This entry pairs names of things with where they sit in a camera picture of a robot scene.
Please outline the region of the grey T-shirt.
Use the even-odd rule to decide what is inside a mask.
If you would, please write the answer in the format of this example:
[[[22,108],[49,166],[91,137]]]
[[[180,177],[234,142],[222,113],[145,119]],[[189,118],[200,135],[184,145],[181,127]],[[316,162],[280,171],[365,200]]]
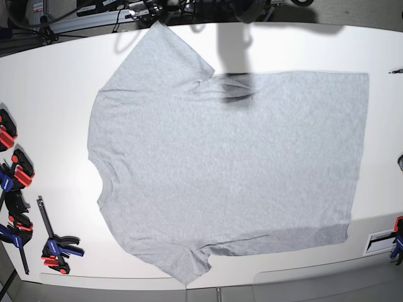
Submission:
[[[367,74],[216,75],[154,23],[94,100],[100,212],[124,251],[185,285],[211,255],[343,243],[368,95]]]

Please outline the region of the blue bar clamp on table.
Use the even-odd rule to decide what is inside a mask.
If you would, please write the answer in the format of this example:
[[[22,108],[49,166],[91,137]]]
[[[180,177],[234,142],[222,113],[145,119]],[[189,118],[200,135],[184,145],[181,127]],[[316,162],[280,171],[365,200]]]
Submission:
[[[41,196],[38,196],[37,205],[48,233],[48,239],[43,247],[41,259],[44,265],[50,269],[63,275],[68,275],[71,270],[65,259],[68,259],[71,255],[84,256],[84,250],[78,247],[80,240],[77,237],[60,237],[56,235],[50,224]]]

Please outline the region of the blue red clamp left edge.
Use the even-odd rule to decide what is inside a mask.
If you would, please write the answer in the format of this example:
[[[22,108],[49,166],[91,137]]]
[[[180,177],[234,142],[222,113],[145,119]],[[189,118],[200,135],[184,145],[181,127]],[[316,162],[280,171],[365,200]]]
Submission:
[[[1,164],[1,206],[6,204],[11,221],[22,213],[27,213],[23,203],[22,190],[28,187],[35,175],[33,164],[24,151],[16,148],[11,157],[11,166]]]

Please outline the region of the red black clamp upper left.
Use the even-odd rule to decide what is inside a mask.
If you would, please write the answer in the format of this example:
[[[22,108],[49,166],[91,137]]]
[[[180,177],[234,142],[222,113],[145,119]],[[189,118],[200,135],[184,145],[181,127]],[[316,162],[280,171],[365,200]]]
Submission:
[[[7,151],[14,145],[17,129],[9,113],[1,109],[1,152]]]

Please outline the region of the blue clamp lower left edge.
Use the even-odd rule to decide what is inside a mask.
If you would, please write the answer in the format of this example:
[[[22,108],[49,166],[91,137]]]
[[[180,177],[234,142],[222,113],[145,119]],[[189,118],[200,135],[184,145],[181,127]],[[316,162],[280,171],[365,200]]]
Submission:
[[[9,223],[7,225],[1,224],[1,241],[12,244],[19,250],[25,274],[29,275],[30,270],[24,246],[32,238],[33,223],[25,215],[29,212],[28,207],[23,200],[21,190],[6,193],[3,201],[8,210]]]

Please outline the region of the dark round object right edge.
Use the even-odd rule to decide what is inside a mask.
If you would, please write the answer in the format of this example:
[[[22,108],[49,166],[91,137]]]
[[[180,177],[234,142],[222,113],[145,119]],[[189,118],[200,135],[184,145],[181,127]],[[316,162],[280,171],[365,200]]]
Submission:
[[[403,171],[403,155],[401,155],[397,160],[398,166],[401,171]]]

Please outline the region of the blue clamp right edge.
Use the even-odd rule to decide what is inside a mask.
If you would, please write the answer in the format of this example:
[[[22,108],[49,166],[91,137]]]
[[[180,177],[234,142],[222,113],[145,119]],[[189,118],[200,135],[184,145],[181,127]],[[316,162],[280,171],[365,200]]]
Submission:
[[[394,233],[395,233],[395,248],[392,251],[390,258],[394,259],[397,258],[397,262],[396,265],[399,266],[402,264],[402,258],[403,258],[403,254],[402,254],[402,249],[403,249],[403,217],[397,217],[396,221],[395,221],[395,226],[394,226]]]

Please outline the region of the aluminium frame rail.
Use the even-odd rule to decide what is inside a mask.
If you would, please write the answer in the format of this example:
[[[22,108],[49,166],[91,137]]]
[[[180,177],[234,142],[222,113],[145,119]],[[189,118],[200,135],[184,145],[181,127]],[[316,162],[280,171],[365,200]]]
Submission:
[[[64,34],[72,31],[97,28],[102,26],[114,25],[116,23],[133,22],[132,18],[126,18],[128,10],[111,11],[100,14],[77,17],[68,20],[62,20],[50,25],[51,30],[56,34]]]

